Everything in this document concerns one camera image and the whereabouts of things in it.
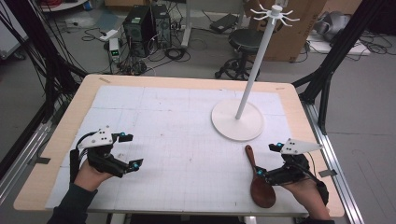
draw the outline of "white grid paper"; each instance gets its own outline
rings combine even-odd
[[[121,161],[144,159],[138,172],[103,183],[91,210],[283,216],[306,213],[291,194],[275,187],[276,204],[263,209],[250,198],[252,170],[245,145],[256,164],[280,167],[279,153],[268,145],[286,142],[289,126],[277,93],[252,92],[249,101],[264,117],[262,134],[235,142],[217,133],[210,115],[221,100],[240,99],[241,91],[103,86],[74,141],[110,126],[134,140],[116,143],[111,153]],[[68,154],[46,207],[57,206],[68,189]]]

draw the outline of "sleeve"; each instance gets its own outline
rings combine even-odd
[[[94,192],[70,184],[69,191],[64,195],[58,207],[53,209],[48,224],[83,224],[87,219],[87,208],[90,206]]]

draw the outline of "white bracket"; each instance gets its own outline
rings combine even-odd
[[[322,149],[323,145],[318,143],[304,142],[289,138],[285,145],[280,149],[280,153],[289,155],[298,155],[305,152]]]
[[[101,147],[111,144],[113,144],[113,137],[109,126],[106,126],[104,129],[99,129],[98,132],[82,140],[78,148]]]
[[[282,23],[283,23],[285,26],[291,26],[291,25],[285,23],[285,21],[284,21],[283,19],[286,19],[286,20],[288,20],[288,21],[299,21],[299,20],[300,20],[300,19],[290,19],[290,18],[286,17],[287,15],[289,15],[289,14],[290,14],[291,12],[293,12],[293,11],[290,11],[290,12],[287,12],[287,13],[281,13],[281,11],[282,11],[283,8],[280,7],[280,6],[277,6],[277,5],[273,5],[273,6],[272,6],[272,10],[267,10],[267,9],[265,9],[265,8],[262,6],[262,4],[260,4],[260,8],[262,9],[262,11],[256,11],[256,10],[251,9],[251,11],[254,12],[254,13],[256,13],[256,14],[265,14],[265,16],[263,16],[263,17],[254,18],[254,19],[257,20],[257,21],[262,21],[262,20],[264,20],[264,19],[266,19],[266,18],[268,18],[268,17],[271,17],[271,18],[274,19],[273,22],[275,22],[275,20],[280,20],[280,21],[282,21]]]

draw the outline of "cardboard box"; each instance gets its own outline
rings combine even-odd
[[[361,0],[327,0],[322,13],[340,11],[347,15],[353,15],[360,4]]]
[[[105,0],[107,7],[132,7],[134,5],[148,6],[149,0]]]
[[[281,21],[277,21],[276,28],[271,37],[267,51],[264,55],[265,61],[295,62],[304,46],[309,33],[314,27],[326,0],[260,0],[262,6],[271,9],[275,3],[283,7],[282,12],[289,12],[289,18],[300,19],[299,21],[287,21],[291,27],[285,26]],[[259,0],[250,0],[245,5],[245,14],[250,18],[250,29],[265,30],[267,20],[254,20],[250,9],[260,11]]]

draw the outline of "white coat rack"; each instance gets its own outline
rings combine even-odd
[[[281,20],[284,25],[291,26],[286,24],[283,19],[288,21],[299,20],[292,20],[286,17],[292,11],[281,13],[283,8],[277,5],[272,6],[271,10],[263,8],[262,5],[260,5],[260,8],[262,11],[251,9],[256,14],[264,15],[260,18],[255,18],[255,20],[261,21],[268,18],[268,24],[262,36],[262,42],[260,43],[259,51],[251,69],[242,100],[225,100],[218,103],[212,110],[212,122],[215,128],[225,137],[236,141],[248,141],[262,133],[264,124],[262,113],[255,105],[248,102],[248,96],[262,64],[262,58],[267,50],[276,21]]]

